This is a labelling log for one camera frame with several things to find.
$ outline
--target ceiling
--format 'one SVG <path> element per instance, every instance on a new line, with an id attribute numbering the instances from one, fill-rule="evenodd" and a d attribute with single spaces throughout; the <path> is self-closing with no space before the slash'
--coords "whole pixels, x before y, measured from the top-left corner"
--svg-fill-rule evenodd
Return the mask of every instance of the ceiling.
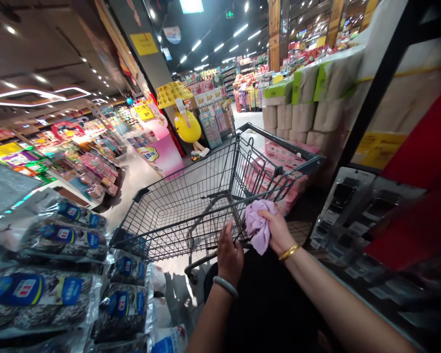
<path id="1" fill-rule="evenodd" d="M 244 0 L 203 0 L 202 13 L 183 14 L 180 0 L 145 0 L 147 10 L 155 13 L 155 18 L 152 18 L 154 32 L 162 37 L 161 46 L 170 51 L 172 60 L 167 62 L 170 71 L 182 73 L 204 64 L 210 64 L 205 68 L 209 69 L 231 57 L 253 51 L 257 52 L 255 56 L 265 53 L 268 50 L 268 0 L 247 2 L 248 11 L 245 12 Z M 233 11 L 234 18 L 228 19 L 226 11 Z M 234 33 L 245 24 L 248 27 L 234 38 Z M 164 27 L 172 26 L 180 28 L 181 41 L 178 44 L 170 43 L 163 32 Z M 260 34 L 248 40 L 259 30 Z M 199 40 L 201 44 L 192 51 Z M 214 52 L 222 43 L 224 46 Z M 239 47 L 229 52 L 236 45 Z M 180 64 L 184 56 L 187 59 Z"/>
<path id="2" fill-rule="evenodd" d="M 13 10 L 21 21 L 13 22 L 0 11 L 0 92 L 14 90 L 5 85 L 5 82 L 9 82 L 18 88 L 33 86 L 54 91 L 58 88 L 79 86 L 96 93 L 98 97 L 120 96 L 116 84 L 72 9 L 71 0 L 2 2 L 15 6 Z M 6 25 L 11 26 L 15 34 L 7 31 Z M 46 82 L 38 81 L 36 74 Z M 64 102 L 52 105 L 59 111 L 60 104 Z M 28 110 L 52 113 L 48 112 L 46 105 Z M 10 108 L 0 107 L 0 120 L 24 113 L 22 108 L 17 108 L 17 111 L 14 113 Z"/>

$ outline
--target shopping cart basket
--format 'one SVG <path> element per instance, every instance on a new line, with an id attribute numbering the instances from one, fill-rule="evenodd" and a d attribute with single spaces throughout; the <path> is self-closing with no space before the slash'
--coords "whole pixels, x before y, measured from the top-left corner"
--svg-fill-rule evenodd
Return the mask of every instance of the shopping cart basket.
<path id="1" fill-rule="evenodd" d="M 293 152 L 305 163 L 285 171 L 253 146 L 242 132 L 251 129 Z M 323 159 L 248 123 L 227 146 L 160 181 L 141 189 L 116 230 L 110 246 L 126 249 L 149 261 L 216 249 L 220 230 L 232 220 L 232 237 L 249 238 L 245 208 L 256 199 L 280 201 L 303 175 L 313 173 Z M 192 283 L 194 267 L 185 269 Z"/>

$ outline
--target shopping cart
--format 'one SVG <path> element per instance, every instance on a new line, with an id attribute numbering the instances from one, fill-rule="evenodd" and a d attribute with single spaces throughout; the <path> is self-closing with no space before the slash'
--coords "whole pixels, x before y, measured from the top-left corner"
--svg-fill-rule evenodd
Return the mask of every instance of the shopping cart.
<path id="1" fill-rule="evenodd" d="M 303 158 L 285 171 L 253 146 L 242 132 L 251 129 Z M 158 261 L 217 248 L 220 230 L 232 220 L 232 237 L 245 244 L 245 208 L 257 199 L 280 201 L 302 176 L 313 173 L 323 157 L 307 152 L 248 123 L 227 146 L 141 189 L 116 230 L 110 246 Z M 185 273 L 216 256 L 191 264 Z"/>

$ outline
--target product box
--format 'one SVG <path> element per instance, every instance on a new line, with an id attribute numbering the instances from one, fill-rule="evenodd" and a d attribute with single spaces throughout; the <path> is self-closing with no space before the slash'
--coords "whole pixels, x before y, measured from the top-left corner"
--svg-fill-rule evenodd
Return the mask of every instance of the product box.
<path id="1" fill-rule="evenodd" d="M 214 88 L 214 100 L 215 101 L 218 101 L 219 99 L 221 99 L 222 98 L 222 91 L 221 91 L 221 88 L 220 87 L 218 87 L 218 88 Z"/>
<path id="2" fill-rule="evenodd" d="M 224 77 L 222 75 L 214 75 L 212 77 L 212 82 L 214 83 L 214 87 L 222 87 L 224 86 Z"/>
<path id="3" fill-rule="evenodd" d="M 214 102 L 214 91 L 209 91 L 204 93 L 205 97 L 206 97 L 206 104 L 211 104 L 212 102 Z"/>
<path id="4" fill-rule="evenodd" d="M 203 82 L 200 82 L 202 87 L 204 88 L 205 92 L 212 91 L 214 89 L 214 84 L 212 83 L 212 80 L 205 80 Z"/>
<path id="5" fill-rule="evenodd" d="M 206 95 L 205 95 L 205 93 L 201 93 L 201 94 L 195 95 L 195 100 L 196 100 L 196 105 L 198 107 L 202 107 L 202 106 L 206 105 Z"/>

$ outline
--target hanging sign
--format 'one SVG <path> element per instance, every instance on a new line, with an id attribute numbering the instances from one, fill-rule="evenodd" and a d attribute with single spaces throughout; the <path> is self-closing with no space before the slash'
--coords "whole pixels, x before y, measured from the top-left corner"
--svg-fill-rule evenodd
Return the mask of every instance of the hanging sign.
<path id="1" fill-rule="evenodd" d="M 158 53 L 158 48 L 153 40 L 152 33 L 131 34 L 130 37 L 140 56 Z"/>

